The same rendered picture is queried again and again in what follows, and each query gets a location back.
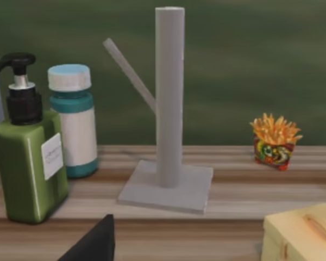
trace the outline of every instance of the french fries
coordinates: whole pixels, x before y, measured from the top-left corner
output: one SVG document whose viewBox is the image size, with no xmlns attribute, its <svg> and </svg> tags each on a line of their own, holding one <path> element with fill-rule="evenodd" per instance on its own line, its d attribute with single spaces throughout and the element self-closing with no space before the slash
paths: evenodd
<svg viewBox="0 0 326 261">
<path fill-rule="evenodd" d="M 257 118 L 254 122 L 250 122 L 250 125 L 254 128 L 254 133 L 258 138 L 271 145 L 296 144 L 299 139 L 303 138 L 302 135 L 295 136 L 300 129 L 295 123 L 287 123 L 283 116 L 274 121 L 272 114 L 268 117 L 263 113 L 263 119 Z"/>
</svg>

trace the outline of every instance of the bottle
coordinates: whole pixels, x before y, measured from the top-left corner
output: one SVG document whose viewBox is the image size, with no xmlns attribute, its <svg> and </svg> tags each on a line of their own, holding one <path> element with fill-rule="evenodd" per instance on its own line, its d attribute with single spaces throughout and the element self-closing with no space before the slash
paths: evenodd
<svg viewBox="0 0 326 261">
<path fill-rule="evenodd" d="M 48 70 L 52 110 L 59 113 L 68 178 L 81 178 L 98 168 L 98 152 L 90 69 L 64 64 Z"/>
<path fill-rule="evenodd" d="M 41 95 L 28 81 L 29 53 L 0 59 L 0 72 L 12 67 L 9 119 L 0 123 L 0 181 L 8 219 L 37 224 L 46 220 L 67 197 L 59 115 L 42 111 Z"/>
</svg>

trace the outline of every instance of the red container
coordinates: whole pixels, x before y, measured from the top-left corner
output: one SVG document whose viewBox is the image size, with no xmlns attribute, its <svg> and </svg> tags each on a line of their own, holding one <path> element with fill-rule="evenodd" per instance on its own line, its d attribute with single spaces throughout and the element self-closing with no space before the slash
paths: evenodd
<svg viewBox="0 0 326 261">
<path fill-rule="evenodd" d="M 265 164 L 278 170 L 287 170 L 294 144 L 272 145 L 255 135 L 254 149 L 255 161 L 257 163 Z"/>
</svg>

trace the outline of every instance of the yellow box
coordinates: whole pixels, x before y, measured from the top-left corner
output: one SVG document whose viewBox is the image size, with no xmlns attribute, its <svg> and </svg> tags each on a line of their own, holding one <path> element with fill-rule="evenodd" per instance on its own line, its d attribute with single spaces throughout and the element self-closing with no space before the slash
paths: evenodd
<svg viewBox="0 0 326 261">
<path fill-rule="evenodd" d="M 264 220 L 261 261 L 326 261 L 326 203 Z"/>
</svg>

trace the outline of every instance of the black object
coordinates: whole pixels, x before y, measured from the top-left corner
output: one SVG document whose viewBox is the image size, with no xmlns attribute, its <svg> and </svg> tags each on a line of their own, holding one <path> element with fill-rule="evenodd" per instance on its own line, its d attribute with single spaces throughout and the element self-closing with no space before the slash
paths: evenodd
<svg viewBox="0 0 326 261">
<path fill-rule="evenodd" d="M 0 59 L 0 72 L 10 66 L 15 75 L 15 84 L 9 86 L 10 92 L 6 99 L 14 125 L 30 125 L 42 120 L 41 95 L 27 77 L 27 66 L 35 61 L 36 57 L 30 53 L 10 53 Z"/>
<path fill-rule="evenodd" d="M 114 216 L 107 215 L 58 261 L 114 261 Z"/>
</svg>

